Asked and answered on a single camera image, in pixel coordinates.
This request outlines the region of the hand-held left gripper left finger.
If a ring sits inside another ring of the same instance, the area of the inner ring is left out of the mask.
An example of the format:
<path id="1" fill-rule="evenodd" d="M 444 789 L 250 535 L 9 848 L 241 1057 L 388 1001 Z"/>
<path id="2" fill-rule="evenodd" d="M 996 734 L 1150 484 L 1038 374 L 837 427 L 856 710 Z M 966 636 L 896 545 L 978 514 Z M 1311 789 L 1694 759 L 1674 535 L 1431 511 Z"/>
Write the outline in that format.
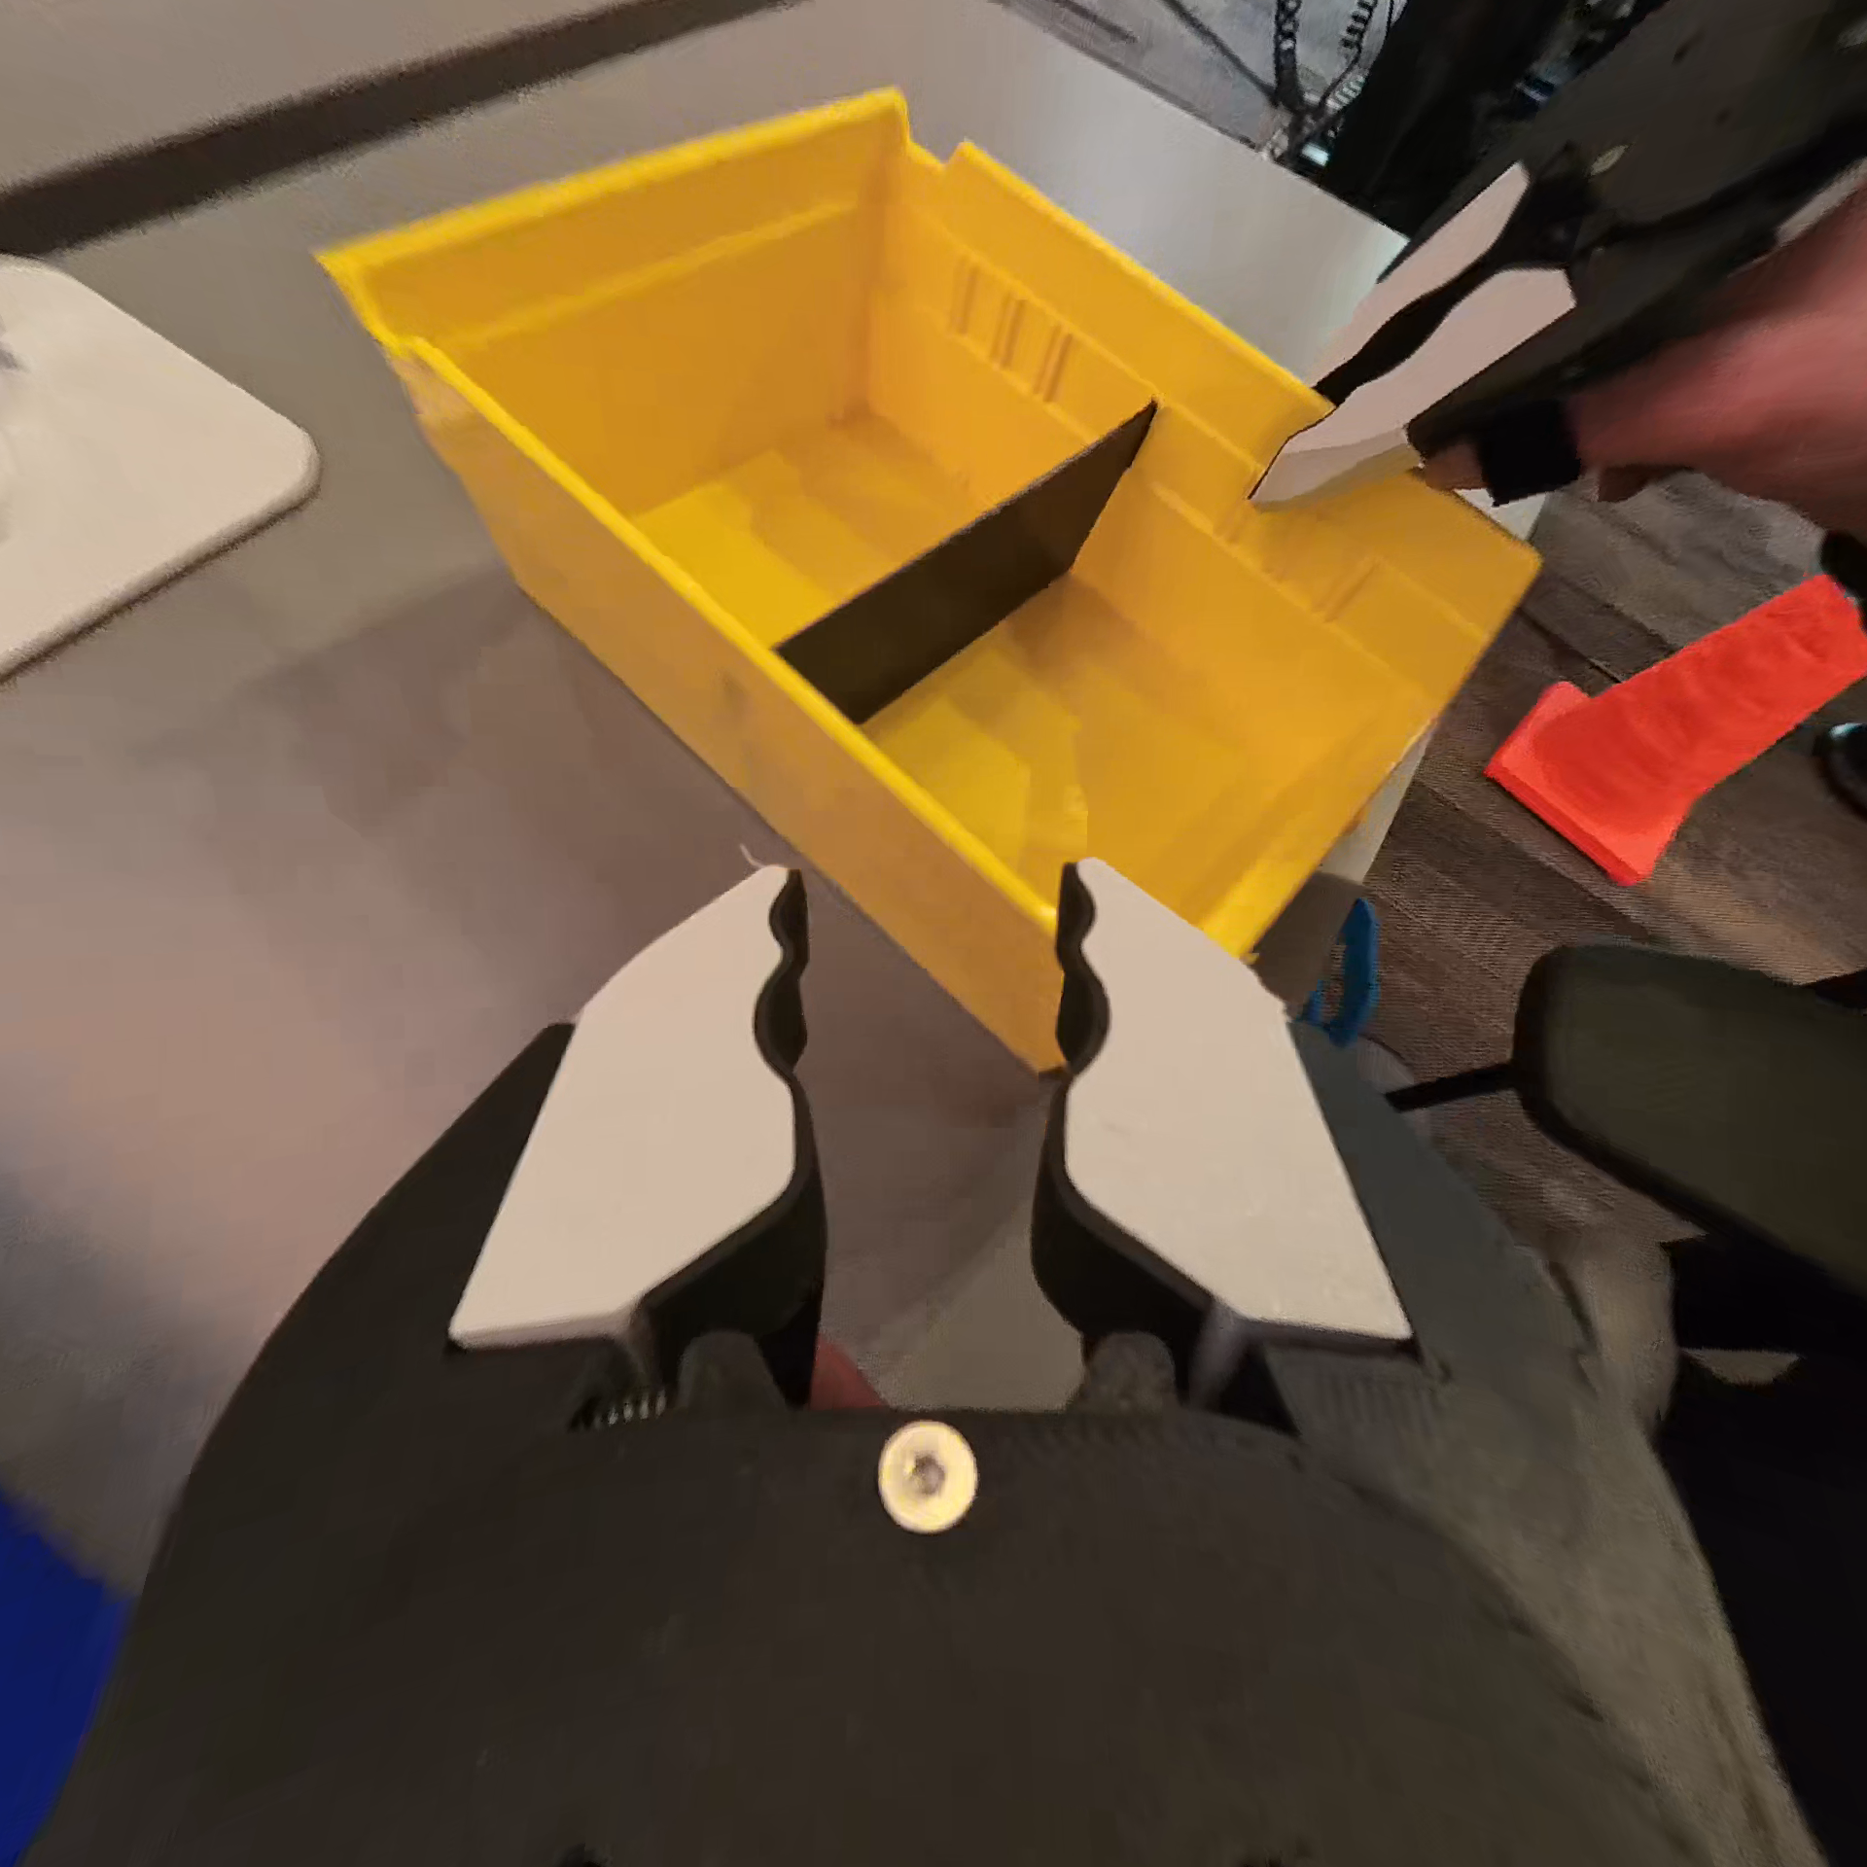
<path id="1" fill-rule="evenodd" d="M 810 1405 L 829 1211 L 803 972 L 807 881 L 758 867 L 583 1007 L 452 1346 L 609 1344 L 665 1391 L 694 1344 L 737 1334 Z"/>

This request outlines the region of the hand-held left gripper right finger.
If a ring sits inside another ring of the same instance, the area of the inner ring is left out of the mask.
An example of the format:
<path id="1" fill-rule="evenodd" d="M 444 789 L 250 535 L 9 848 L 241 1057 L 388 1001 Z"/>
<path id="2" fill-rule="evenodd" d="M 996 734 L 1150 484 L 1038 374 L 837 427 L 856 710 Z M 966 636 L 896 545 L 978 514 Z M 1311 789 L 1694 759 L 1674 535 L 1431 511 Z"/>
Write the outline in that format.
<path id="1" fill-rule="evenodd" d="M 1083 1350 L 1243 1393 L 1275 1353 L 1418 1368 L 1418 1329 L 1292 1021 L 1255 969 L 1101 857 L 1058 906 L 1060 1079 L 1031 1275 Z"/>

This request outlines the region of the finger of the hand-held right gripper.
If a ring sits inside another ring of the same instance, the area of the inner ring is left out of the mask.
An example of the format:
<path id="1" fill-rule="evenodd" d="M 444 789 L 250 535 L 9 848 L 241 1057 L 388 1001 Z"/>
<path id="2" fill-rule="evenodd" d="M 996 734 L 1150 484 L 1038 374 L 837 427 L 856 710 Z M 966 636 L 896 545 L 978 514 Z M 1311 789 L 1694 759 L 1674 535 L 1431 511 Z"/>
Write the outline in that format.
<path id="1" fill-rule="evenodd" d="M 1473 281 L 1486 277 L 1492 247 L 1532 192 L 1525 163 L 1512 163 L 1431 237 L 1409 244 L 1347 325 L 1323 348 L 1317 395 L 1352 395 L 1396 367 L 1436 333 Z"/>
<path id="2" fill-rule="evenodd" d="M 1501 271 L 1465 297 L 1413 355 L 1349 390 L 1320 422 L 1296 431 L 1269 461 L 1253 501 L 1292 510 L 1343 486 L 1409 475 L 1419 419 L 1575 313 L 1565 271 Z"/>

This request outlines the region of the yellow plastic bin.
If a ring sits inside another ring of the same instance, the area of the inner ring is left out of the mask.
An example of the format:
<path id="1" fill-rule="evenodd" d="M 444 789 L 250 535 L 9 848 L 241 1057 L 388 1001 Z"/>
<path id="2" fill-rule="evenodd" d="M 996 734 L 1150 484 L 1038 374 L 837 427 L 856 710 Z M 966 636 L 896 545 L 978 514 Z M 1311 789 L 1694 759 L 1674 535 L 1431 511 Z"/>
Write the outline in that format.
<path id="1" fill-rule="evenodd" d="M 525 594 L 1037 1072 L 1068 864 L 1253 956 L 1537 577 L 1418 481 L 1258 510 L 1320 397 L 894 88 L 320 266 Z M 1075 569 L 872 725 L 781 664 L 1146 405 Z"/>

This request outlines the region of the blue plastic bin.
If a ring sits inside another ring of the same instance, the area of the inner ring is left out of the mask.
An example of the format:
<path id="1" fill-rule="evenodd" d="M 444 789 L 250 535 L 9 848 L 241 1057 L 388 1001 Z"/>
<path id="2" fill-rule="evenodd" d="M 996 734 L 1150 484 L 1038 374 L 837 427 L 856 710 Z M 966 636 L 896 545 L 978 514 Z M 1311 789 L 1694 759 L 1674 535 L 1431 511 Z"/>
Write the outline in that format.
<path id="1" fill-rule="evenodd" d="M 5 1495 L 5 1864 L 57 1808 L 132 1613 Z"/>

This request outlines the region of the person's right hand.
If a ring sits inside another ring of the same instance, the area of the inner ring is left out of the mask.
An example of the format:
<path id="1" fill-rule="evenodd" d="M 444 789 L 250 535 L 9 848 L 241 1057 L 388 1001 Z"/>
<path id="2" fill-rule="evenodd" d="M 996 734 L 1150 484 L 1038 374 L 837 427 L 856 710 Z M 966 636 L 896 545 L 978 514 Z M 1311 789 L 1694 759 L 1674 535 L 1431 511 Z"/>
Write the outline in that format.
<path id="1" fill-rule="evenodd" d="M 1579 461 L 1690 469 L 1865 539 L 1865 192 L 1740 274 L 1711 321 L 1568 402 Z"/>

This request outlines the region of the blue plastic clip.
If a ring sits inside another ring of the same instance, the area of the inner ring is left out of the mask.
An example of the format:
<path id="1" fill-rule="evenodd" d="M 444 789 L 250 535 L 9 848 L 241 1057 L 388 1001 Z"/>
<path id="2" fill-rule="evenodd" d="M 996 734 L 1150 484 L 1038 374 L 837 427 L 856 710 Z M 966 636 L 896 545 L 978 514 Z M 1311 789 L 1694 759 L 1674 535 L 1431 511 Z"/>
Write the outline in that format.
<path id="1" fill-rule="evenodd" d="M 1298 1009 L 1298 1024 L 1335 1047 L 1352 1047 L 1382 1001 L 1382 920 L 1366 896 L 1355 896 L 1323 956 L 1323 972 Z"/>

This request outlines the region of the black bin divider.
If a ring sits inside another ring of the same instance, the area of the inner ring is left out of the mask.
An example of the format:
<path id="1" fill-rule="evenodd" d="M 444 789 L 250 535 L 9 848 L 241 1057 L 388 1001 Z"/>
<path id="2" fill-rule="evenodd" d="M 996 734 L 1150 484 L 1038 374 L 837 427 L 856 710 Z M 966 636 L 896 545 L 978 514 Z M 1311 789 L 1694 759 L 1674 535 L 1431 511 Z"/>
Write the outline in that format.
<path id="1" fill-rule="evenodd" d="M 1075 569 L 1154 422 L 1156 405 L 1146 405 L 1058 469 L 784 638 L 781 664 L 843 718 L 872 725 Z"/>

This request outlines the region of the red plastic bin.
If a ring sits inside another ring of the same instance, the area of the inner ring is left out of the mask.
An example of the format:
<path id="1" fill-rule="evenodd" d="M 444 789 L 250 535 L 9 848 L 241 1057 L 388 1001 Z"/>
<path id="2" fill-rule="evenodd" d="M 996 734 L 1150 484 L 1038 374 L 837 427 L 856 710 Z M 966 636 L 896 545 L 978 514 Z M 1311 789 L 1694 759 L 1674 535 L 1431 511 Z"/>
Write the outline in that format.
<path id="1" fill-rule="evenodd" d="M 1615 690 L 1551 686 L 1482 772 L 1640 885 L 1694 806 L 1862 680 L 1862 608 L 1824 572 Z"/>

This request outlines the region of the black office chair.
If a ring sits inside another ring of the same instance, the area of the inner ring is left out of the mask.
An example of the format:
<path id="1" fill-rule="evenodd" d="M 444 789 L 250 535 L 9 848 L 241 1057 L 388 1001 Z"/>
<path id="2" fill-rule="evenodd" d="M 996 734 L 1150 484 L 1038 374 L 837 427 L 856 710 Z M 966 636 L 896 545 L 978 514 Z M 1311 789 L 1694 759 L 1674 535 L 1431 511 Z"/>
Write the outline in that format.
<path id="1" fill-rule="evenodd" d="M 1865 1290 L 1865 1003 L 1685 954 L 1554 951 L 1512 1076 L 1623 1189 Z"/>

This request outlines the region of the white stand base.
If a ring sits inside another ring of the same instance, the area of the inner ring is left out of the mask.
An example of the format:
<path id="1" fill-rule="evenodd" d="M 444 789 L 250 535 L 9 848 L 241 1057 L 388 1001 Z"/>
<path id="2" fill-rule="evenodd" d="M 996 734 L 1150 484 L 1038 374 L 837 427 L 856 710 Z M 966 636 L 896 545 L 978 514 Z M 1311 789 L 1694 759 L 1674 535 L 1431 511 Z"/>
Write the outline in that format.
<path id="1" fill-rule="evenodd" d="M 293 514 L 318 475 L 303 427 L 5 257 L 5 678 Z"/>

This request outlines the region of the black tape strip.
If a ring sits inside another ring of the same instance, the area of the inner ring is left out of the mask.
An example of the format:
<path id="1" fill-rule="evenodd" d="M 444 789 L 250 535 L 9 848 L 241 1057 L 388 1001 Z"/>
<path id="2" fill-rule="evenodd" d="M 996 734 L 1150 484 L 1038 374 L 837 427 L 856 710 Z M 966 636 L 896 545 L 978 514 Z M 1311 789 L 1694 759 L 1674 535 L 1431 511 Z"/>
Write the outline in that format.
<path id="1" fill-rule="evenodd" d="M 151 138 L 5 188 L 5 253 L 57 257 L 135 230 L 185 215 L 214 202 L 269 186 L 572 80 L 606 62 L 775 14 L 779 5 L 603 5 L 510 34 L 464 42 L 205 126 Z"/>

